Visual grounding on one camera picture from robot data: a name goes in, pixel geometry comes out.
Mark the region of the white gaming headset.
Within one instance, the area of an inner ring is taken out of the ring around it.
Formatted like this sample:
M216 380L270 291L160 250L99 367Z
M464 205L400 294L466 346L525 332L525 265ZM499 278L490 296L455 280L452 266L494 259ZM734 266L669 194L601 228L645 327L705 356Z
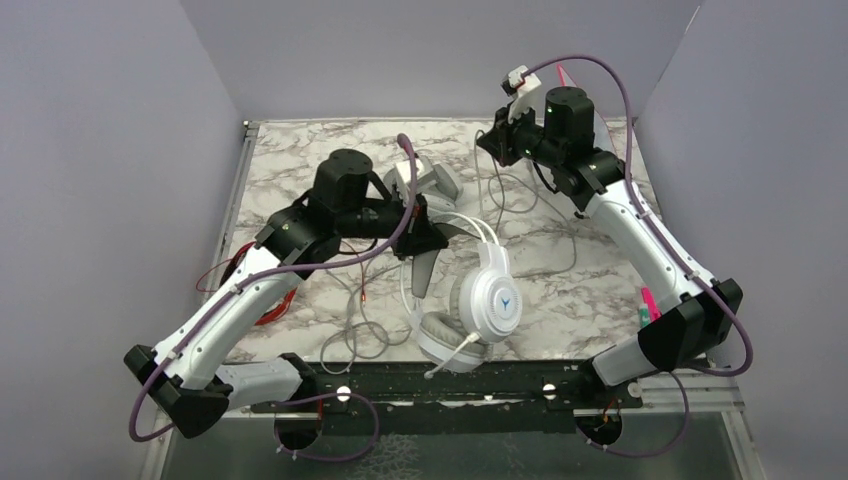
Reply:
M511 274L510 255L495 230L484 220L456 212L437 213L438 219L459 219L478 239L479 265L459 274L449 298L449 311L425 312L421 300L410 302L406 263L400 264L399 290L410 331L419 349L435 366L423 377L446 370L468 373L487 360L487 348L509 337L519 324L522 296Z

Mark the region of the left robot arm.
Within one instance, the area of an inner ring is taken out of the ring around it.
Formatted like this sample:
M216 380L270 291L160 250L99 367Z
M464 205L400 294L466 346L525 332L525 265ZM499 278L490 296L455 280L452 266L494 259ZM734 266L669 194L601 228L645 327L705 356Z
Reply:
M242 364L226 358L262 314L313 273L360 265L384 252L406 259L447 247L420 192L418 155L406 136L397 141L406 182L389 189L367 155L333 151L312 186L269 217L242 263L183 325L154 346L126 353L125 365L141 385L128 421L133 441L151 440L138 428L146 400L167 416L168 429L187 438L245 406L282 402L298 411L310 405L315 386L298 356Z

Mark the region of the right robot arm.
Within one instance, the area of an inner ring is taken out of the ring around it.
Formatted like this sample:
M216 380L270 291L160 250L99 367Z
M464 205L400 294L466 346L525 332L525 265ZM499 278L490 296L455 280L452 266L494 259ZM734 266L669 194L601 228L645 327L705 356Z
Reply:
M502 166L527 159L551 171L558 192L608 235L652 292L658 320L584 362L579 398L600 407L617 386L656 371L671 372L723 343L743 294L732 279L718 280L695 261L657 219L626 164L595 144L594 105L577 87L545 96L544 121L533 109L508 103L477 145Z

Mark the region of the red headphones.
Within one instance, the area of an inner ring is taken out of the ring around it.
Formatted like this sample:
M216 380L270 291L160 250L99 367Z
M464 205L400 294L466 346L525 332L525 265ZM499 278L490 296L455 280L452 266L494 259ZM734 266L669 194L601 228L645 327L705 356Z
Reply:
M225 266L224 272L221 275L219 281L220 286L223 286L224 283L236 272L237 268L241 265L248 251L254 246L254 244L254 241L250 241L242 245L236 251L236 253L229 259ZM274 303L270 307L268 307L266 311L255 322L255 326L264 326L279 320L290 309L295 295L296 289L293 289L286 293L284 296L275 300Z

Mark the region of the pink-framed whiteboard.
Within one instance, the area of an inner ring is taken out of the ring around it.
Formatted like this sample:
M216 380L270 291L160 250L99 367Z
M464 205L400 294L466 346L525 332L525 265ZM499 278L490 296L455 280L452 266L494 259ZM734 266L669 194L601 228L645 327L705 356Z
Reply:
M578 87L578 84L575 82L569 72L565 69L562 63L557 63L556 69L558 72L560 84L562 86ZM595 111L593 114L593 128L595 136L594 145L603 150L611 151L616 154L617 150L612 142L608 124L597 111Z

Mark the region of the white green marker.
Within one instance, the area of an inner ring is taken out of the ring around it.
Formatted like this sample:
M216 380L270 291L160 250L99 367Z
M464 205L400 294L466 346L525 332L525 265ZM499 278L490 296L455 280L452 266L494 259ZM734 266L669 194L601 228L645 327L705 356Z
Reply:
M639 320L641 328L644 328L652 322L651 312L647 305L641 305L639 307Z

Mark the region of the pink highlighter marker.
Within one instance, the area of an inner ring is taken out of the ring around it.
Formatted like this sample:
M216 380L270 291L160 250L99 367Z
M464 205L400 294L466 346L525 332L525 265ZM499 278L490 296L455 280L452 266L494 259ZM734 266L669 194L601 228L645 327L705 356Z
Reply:
M650 309L651 316L652 316L652 322L658 320L661 317L661 312L660 312L659 308L657 307L657 304L655 303L652 292L650 291L649 288L642 287L640 293L641 293L641 298L642 298L641 305L647 305L648 308Z

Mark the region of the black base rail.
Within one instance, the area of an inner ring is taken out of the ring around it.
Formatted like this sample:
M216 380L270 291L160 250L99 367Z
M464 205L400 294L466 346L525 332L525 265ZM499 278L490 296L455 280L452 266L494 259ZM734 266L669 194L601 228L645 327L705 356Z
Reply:
M330 436L469 433L571 433L577 416L639 408L628 385L592 391L577 360L495 361L466 374L439 372L425 379L427 362L356 363L343 375L317 362L288 406L264 401L253 414L277 426Z

